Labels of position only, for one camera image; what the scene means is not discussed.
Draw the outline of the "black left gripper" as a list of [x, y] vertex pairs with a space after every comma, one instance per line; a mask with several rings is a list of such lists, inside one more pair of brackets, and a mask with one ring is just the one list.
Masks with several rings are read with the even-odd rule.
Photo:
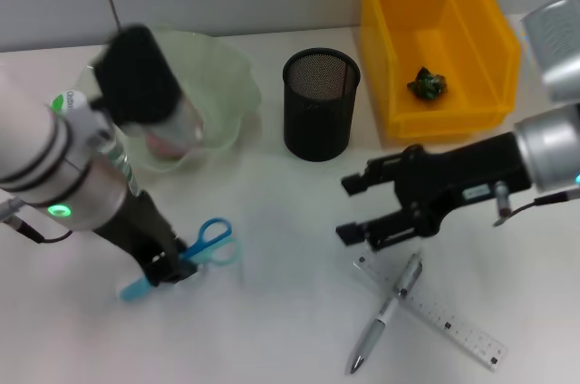
[[198, 272], [196, 264], [178, 255], [188, 244], [173, 231], [146, 191], [138, 197], [129, 192], [111, 220], [93, 232], [131, 255], [153, 287], [175, 284]]

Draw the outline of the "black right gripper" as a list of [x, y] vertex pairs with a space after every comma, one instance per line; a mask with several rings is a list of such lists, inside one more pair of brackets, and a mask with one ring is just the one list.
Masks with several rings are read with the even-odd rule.
[[441, 153], [410, 146], [399, 154], [370, 159], [362, 174], [341, 179], [350, 197], [390, 182], [401, 210], [337, 226], [336, 234], [346, 246], [366, 242], [378, 252], [418, 236], [434, 236], [450, 212], [493, 199], [498, 182], [512, 193], [532, 186], [512, 132]]

